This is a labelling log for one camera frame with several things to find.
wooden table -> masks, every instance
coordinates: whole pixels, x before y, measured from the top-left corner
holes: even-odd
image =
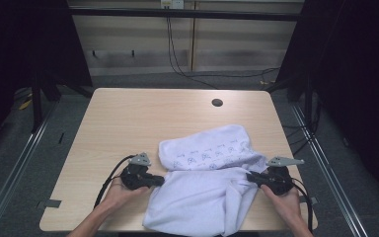
[[[220,99],[221,107],[212,105]],[[79,127],[48,207],[40,222],[43,231],[70,231],[93,209],[100,188],[120,159],[146,152],[149,173],[165,175],[158,157],[159,142],[214,127],[240,124],[252,146],[268,159],[292,157],[270,95],[259,91],[98,89]],[[300,179],[297,167],[290,175]],[[100,230],[148,231],[142,226],[150,192],[131,201],[107,219]],[[307,218],[306,204],[302,204]],[[271,203],[258,192],[242,231],[286,228]]]

gray carpet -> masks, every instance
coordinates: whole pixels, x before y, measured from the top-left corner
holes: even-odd
[[[234,75],[253,75],[259,72],[238,72]],[[218,89],[227,90],[260,90],[269,84],[276,71],[263,77],[195,77],[196,80],[207,82]],[[96,77],[95,87],[130,87],[130,88],[194,88],[212,89],[205,84],[192,81],[175,73],[145,74],[132,76]],[[49,119],[47,129],[28,164],[27,170],[18,184],[11,201],[0,219],[0,236],[64,236],[66,233],[44,233],[38,224],[43,210],[37,208],[40,200],[48,199],[56,183],[64,160],[69,152],[81,119],[89,104],[89,99],[67,88],[60,88],[62,98]],[[298,125],[291,105],[287,102],[285,91],[271,94],[279,118],[283,125]],[[18,111],[22,102],[16,102],[14,109],[7,118],[0,132],[0,187],[11,172],[18,156],[30,136],[33,125],[32,108]],[[285,128],[289,143],[293,143],[292,151],[296,151],[306,140],[301,130]],[[372,179],[360,163],[353,149],[345,147],[341,132],[332,122],[329,115],[322,111],[319,128],[316,133],[324,151],[330,160],[332,169],[355,207],[369,236],[379,236],[379,185]],[[316,236],[353,236],[346,223],[341,209],[334,198],[327,181],[322,175],[311,149],[306,145],[295,156],[304,159],[306,165],[299,166],[300,173],[312,197],[319,203],[314,205],[319,226]],[[124,233],[121,236],[140,236],[136,233]],[[163,236],[159,233],[151,236]],[[116,236],[114,233],[99,233],[98,236]],[[238,233],[235,236],[291,236],[288,231]]]

white cloth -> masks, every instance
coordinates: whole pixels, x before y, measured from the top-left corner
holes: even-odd
[[[170,171],[242,166],[256,172],[266,169],[266,158],[252,149],[248,133],[237,124],[162,141],[159,144],[159,158]]]
[[[174,171],[149,200],[143,225],[185,236],[236,233],[258,190],[235,167],[214,171]]]
[[[162,141],[159,157],[169,172],[150,197],[145,227],[187,236],[239,230],[258,189],[246,173],[266,169],[266,158],[251,148],[242,126]]]

white towel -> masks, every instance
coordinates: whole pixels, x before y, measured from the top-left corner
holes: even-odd
[[[202,131],[159,144],[159,158],[170,171],[242,167],[262,172],[266,158],[251,147],[245,129],[236,124]]]
[[[257,192],[243,168],[174,171],[149,200],[143,225],[184,236],[236,233]]]

human hand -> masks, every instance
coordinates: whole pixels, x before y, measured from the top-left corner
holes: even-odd
[[[129,200],[144,194],[148,190],[149,188],[147,187],[130,190],[122,183],[120,176],[115,176],[101,204],[107,204],[112,210],[117,210]]]
[[[313,236],[301,216],[300,197],[296,188],[292,188],[283,196],[276,196],[266,185],[261,185],[261,189],[271,200],[276,212],[285,221],[294,236]]]

